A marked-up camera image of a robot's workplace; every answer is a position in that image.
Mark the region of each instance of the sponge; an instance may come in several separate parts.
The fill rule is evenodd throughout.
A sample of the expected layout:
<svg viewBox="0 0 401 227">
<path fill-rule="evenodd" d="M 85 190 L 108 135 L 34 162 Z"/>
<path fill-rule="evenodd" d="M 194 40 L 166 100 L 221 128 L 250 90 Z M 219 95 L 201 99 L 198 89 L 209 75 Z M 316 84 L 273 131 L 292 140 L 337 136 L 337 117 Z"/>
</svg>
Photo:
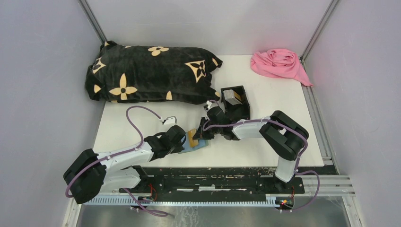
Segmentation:
<svg viewBox="0 0 401 227">
<path fill-rule="evenodd" d="M 183 144 L 184 150 L 181 151 L 179 154 L 195 151 L 209 145 L 209 142 L 207 140 L 193 140 L 192 137 L 195 134 L 195 132 L 196 129 L 192 129 L 186 133 L 185 136 L 187 137 L 187 139 Z"/>
</svg>

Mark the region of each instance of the pink towel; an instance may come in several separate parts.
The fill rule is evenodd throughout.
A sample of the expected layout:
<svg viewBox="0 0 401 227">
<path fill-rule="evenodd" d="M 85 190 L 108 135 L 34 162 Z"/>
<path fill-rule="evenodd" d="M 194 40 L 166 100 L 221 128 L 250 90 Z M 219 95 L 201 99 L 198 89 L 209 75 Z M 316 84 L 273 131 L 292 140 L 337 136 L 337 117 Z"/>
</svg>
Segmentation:
<svg viewBox="0 0 401 227">
<path fill-rule="evenodd" d="M 298 55 L 286 49 L 256 52 L 251 58 L 251 69 L 265 77 L 296 79 L 305 86 L 313 86 Z"/>
</svg>

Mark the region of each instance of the pillow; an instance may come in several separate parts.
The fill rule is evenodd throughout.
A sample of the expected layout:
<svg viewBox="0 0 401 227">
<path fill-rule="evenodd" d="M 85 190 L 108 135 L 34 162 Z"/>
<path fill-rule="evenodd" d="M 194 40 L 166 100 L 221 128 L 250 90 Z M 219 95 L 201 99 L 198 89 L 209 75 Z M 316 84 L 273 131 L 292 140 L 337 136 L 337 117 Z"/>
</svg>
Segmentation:
<svg viewBox="0 0 401 227">
<path fill-rule="evenodd" d="M 106 41 L 87 71 L 85 89 L 93 100 L 118 103 L 219 100 L 212 72 L 222 61 L 194 47 L 123 46 Z"/>
</svg>

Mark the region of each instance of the white wall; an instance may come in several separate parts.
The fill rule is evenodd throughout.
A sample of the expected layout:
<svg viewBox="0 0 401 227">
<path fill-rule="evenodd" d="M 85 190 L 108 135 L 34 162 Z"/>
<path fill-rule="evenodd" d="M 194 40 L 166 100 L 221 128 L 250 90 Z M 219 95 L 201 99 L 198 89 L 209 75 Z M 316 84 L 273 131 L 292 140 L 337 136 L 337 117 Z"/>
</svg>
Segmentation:
<svg viewBox="0 0 401 227">
<path fill-rule="evenodd" d="M 331 0 L 88 0 L 107 39 L 215 54 L 301 55 Z"/>
<path fill-rule="evenodd" d="M 4 0 L 0 31 L 0 226 L 61 226 L 102 111 L 84 90 L 100 42 L 76 0 Z"/>
<path fill-rule="evenodd" d="M 306 60 L 368 226 L 400 226 L 401 1 L 343 0 Z"/>
</svg>

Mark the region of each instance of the black box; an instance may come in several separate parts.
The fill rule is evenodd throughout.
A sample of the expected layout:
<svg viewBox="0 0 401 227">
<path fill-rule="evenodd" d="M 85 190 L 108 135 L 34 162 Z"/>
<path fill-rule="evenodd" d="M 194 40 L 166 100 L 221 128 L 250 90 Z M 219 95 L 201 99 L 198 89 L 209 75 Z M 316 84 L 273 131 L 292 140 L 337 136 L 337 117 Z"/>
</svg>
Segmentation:
<svg viewBox="0 0 401 227">
<path fill-rule="evenodd" d="M 242 104 L 232 105 L 224 98 L 225 90 L 233 90 L 241 97 Z M 226 110 L 226 116 L 233 122 L 241 119 L 251 119 L 251 106 L 249 105 L 248 99 L 246 98 L 245 89 L 243 86 L 237 87 L 224 87 L 221 89 L 221 101 L 224 104 Z"/>
</svg>

